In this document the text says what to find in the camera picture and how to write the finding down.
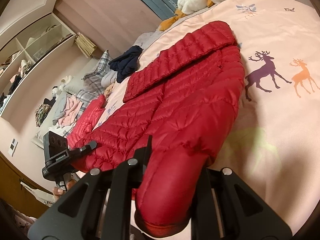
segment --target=black device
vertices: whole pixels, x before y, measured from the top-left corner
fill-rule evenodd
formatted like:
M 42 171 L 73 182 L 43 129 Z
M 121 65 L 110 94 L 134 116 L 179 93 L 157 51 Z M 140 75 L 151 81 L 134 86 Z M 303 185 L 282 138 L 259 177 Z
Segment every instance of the black device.
M 67 139 L 51 131 L 44 135 L 43 144 L 45 167 L 42 168 L 42 176 L 55 181 L 63 190 L 67 190 L 71 173 L 77 172 L 71 163 L 97 147 L 96 141 L 91 141 L 81 148 L 69 150 Z
M 28 238 L 98 240 L 97 227 L 110 188 L 101 240 L 128 240 L 132 189 L 141 184 L 150 154 L 151 136 L 147 147 L 137 149 L 132 159 L 117 168 L 104 172 L 92 169 L 34 223 Z M 202 170 L 190 209 L 192 240 L 292 238 L 289 226 L 229 168 Z

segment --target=bed sheet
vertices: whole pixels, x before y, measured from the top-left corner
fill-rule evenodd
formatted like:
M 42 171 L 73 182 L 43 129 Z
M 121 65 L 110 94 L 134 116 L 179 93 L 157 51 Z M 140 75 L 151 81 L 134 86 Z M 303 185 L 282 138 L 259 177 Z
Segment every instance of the bed sheet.
M 238 40 L 248 95 L 211 168 L 232 168 L 296 233 L 320 197 L 319 16 L 294 0 L 226 0 L 165 32 L 141 54 L 138 70 L 215 20 Z M 128 79 L 114 87 L 97 126 L 123 105 Z

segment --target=dark blue cloth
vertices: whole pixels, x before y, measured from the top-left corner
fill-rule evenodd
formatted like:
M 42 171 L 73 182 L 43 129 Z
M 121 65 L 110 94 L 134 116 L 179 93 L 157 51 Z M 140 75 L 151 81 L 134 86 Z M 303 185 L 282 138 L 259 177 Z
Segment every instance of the dark blue cloth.
M 121 83 L 126 77 L 137 70 L 138 57 L 142 52 L 139 46 L 132 46 L 124 54 L 109 62 L 110 69 L 117 71 L 117 82 Z

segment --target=pink towel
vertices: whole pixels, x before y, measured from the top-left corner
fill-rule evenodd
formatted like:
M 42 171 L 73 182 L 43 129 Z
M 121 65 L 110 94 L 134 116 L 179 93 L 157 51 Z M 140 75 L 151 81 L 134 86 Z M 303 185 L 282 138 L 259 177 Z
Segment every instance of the pink towel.
M 64 116 L 58 120 L 59 126 L 62 128 L 73 124 L 76 120 L 76 116 L 79 113 L 81 106 L 82 102 L 79 99 L 77 99 L 74 95 L 68 97 L 65 108 L 66 112 Z

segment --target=red quilted jacket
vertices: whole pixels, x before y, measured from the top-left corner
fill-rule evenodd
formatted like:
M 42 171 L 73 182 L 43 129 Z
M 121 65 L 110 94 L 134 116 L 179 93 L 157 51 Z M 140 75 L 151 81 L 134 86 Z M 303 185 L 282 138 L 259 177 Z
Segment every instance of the red quilted jacket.
M 238 112 L 244 68 L 228 24 L 188 33 L 142 71 L 132 74 L 124 104 L 92 131 L 105 98 L 92 101 L 68 136 L 71 147 L 98 148 L 74 163 L 109 170 L 131 158 L 153 135 L 152 155 L 136 194 L 136 222 L 156 237 L 188 223 L 201 168 L 213 162 Z

